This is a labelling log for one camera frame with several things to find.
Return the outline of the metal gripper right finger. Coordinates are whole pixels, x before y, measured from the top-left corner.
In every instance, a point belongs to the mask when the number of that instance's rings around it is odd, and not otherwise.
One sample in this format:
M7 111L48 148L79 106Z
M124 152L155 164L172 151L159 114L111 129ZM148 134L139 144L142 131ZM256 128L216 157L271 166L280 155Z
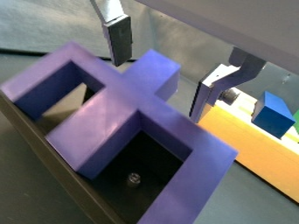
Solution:
M266 66L266 61L234 47L228 57L230 66L219 65L200 80L191 104L190 118L198 122L206 104L215 105L222 93L254 80Z

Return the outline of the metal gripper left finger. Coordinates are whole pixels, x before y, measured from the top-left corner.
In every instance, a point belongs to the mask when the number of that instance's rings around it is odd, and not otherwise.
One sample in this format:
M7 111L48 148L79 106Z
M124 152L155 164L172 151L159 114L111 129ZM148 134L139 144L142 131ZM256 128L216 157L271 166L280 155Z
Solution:
M120 0L89 0L100 19L104 37L116 67L132 57L131 17L124 13Z

